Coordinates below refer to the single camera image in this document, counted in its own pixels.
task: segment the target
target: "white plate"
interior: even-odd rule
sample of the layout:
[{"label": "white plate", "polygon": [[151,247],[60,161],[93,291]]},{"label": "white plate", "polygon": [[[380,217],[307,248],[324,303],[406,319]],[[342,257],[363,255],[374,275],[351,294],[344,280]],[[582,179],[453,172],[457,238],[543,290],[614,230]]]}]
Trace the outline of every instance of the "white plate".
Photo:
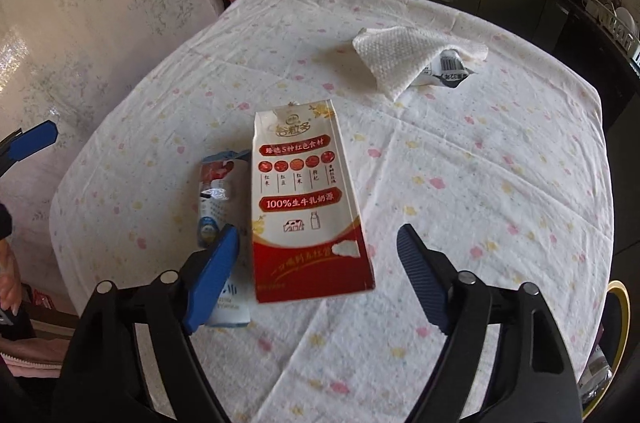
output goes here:
[{"label": "white plate", "polygon": [[634,18],[631,16],[631,13],[629,13],[628,9],[618,8],[616,10],[616,16],[618,17],[618,20],[622,24],[624,24],[626,28],[632,33],[632,35],[638,34],[638,32],[636,31],[636,22],[634,21]]}]

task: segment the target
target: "red packet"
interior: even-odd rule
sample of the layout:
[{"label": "red packet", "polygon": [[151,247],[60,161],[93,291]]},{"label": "red packet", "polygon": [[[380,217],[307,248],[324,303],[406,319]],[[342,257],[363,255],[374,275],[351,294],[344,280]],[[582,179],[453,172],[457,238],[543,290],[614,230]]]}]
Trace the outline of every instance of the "red packet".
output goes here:
[{"label": "red packet", "polygon": [[330,100],[255,115],[252,228],[258,302],[375,288]]}]

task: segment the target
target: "table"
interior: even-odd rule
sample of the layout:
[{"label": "table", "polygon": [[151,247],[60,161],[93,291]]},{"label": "table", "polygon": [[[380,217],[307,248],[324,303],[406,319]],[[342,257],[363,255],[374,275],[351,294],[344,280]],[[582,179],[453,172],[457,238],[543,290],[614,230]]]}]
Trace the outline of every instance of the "table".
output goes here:
[{"label": "table", "polygon": [[[391,103],[351,39],[411,24],[485,42],[489,57],[456,90],[410,88]],[[598,95],[515,35],[425,0],[238,0],[162,61],[96,130],[52,201],[76,308],[98,281],[129,287],[182,265],[196,249],[200,159],[250,147],[255,111],[329,97],[377,288],[256,305],[245,329],[201,327],[192,342],[231,418],[404,421],[444,343],[396,254],[405,222],[490,285],[537,283],[579,376],[612,254]],[[481,403],[496,335],[466,413]],[[157,375],[150,390],[166,409]]]}]

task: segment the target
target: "red circle ingredient image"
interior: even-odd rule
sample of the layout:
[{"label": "red circle ingredient image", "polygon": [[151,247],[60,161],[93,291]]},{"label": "red circle ingredient image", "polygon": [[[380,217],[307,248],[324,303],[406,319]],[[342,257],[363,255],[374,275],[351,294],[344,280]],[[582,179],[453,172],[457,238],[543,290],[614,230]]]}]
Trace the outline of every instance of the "red circle ingredient image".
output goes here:
[{"label": "red circle ingredient image", "polygon": [[276,172],[285,172],[289,168],[289,164],[281,159],[275,162],[273,168],[276,169]]},{"label": "red circle ingredient image", "polygon": [[289,166],[291,167],[291,170],[295,170],[297,172],[298,170],[302,170],[302,168],[305,166],[305,162],[300,158],[296,158],[291,160]]},{"label": "red circle ingredient image", "polygon": [[331,150],[327,150],[322,152],[322,156],[320,157],[322,163],[331,163],[335,159],[335,154]]},{"label": "red circle ingredient image", "polygon": [[309,168],[317,167],[320,162],[320,158],[318,156],[309,156],[305,163]]},{"label": "red circle ingredient image", "polygon": [[260,161],[258,163],[258,170],[260,172],[269,172],[273,168],[273,165],[268,161]]}]

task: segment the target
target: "blue gripper pad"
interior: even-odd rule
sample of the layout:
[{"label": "blue gripper pad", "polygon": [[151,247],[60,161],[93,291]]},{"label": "blue gripper pad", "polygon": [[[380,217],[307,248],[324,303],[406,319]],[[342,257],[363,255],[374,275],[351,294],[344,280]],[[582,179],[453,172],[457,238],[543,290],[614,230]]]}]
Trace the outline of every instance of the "blue gripper pad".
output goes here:
[{"label": "blue gripper pad", "polygon": [[58,128],[47,120],[39,126],[21,134],[11,142],[7,156],[14,161],[21,161],[37,151],[53,145],[58,138]]},{"label": "blue gripper pad", "polygon": [[182,326],[189,335],[209,319],[238,259],[239,248],[238,229],[232,225],[225,225],[213,247],[202,251],[210,252],[211,256],[193,283],[188,285],[187,311],[182,319]]},{"label": "blue gripper pad", "polygon": [[427,320],[448,335],[450,330],[447,314],[448,293],[428,262],[426,253],[430,251],[434,254],[439,253],[443,257],[444,255],[427,249],[411,225],[403,225],[398,230],[396,246],[400,262],[409,277],[409,282],[414,288],[424,314],[427,315]]}]

